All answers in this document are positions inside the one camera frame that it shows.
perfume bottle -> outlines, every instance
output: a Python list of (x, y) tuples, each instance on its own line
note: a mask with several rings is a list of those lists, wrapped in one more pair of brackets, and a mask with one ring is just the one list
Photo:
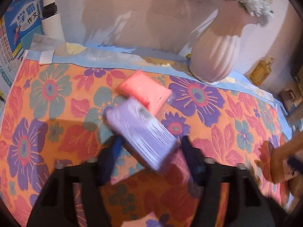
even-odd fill
[(249, 78), (255, 85), (261, 85), (270, 74), (272, 71), (270, 65), (273, 63), (274, 59), (274, 57), (270, 56), (267, 61), (261, 60), (255, 70), (250, 74)]

white wall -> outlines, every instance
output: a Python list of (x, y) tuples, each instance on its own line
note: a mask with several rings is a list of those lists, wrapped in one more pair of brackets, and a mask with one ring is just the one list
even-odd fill
[[(211, 0), (56, 0), (68, 42), (141, 46), (186, 55), (217, 15)], [(263, 87), (278, 93), (291, 80), (285, 69), (299, 40), (302, 22), (288, 0), (274, 0), (275, 18), (266, 28), (247, 25), (235, 70), (244, 74), (273, 55), (273, 72)]]

purple package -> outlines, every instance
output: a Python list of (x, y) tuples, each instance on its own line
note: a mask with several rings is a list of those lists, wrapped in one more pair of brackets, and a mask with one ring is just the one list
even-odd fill
[(108, 111), (106, 118), (151, 169), (164, 171), (164, 161), (177, 149), (177, 140), (140, 102), (130, 98)]

vase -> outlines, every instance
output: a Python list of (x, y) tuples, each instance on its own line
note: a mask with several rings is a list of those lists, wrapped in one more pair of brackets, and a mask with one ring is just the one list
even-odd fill
[(195, 41), (189, 66), (194, 77), (210, 85), (215, 85), (232, 71), (239, 55), (244, 26), (256, 24), (256, 19), (239, 2), (213, 2), (218, 15)]

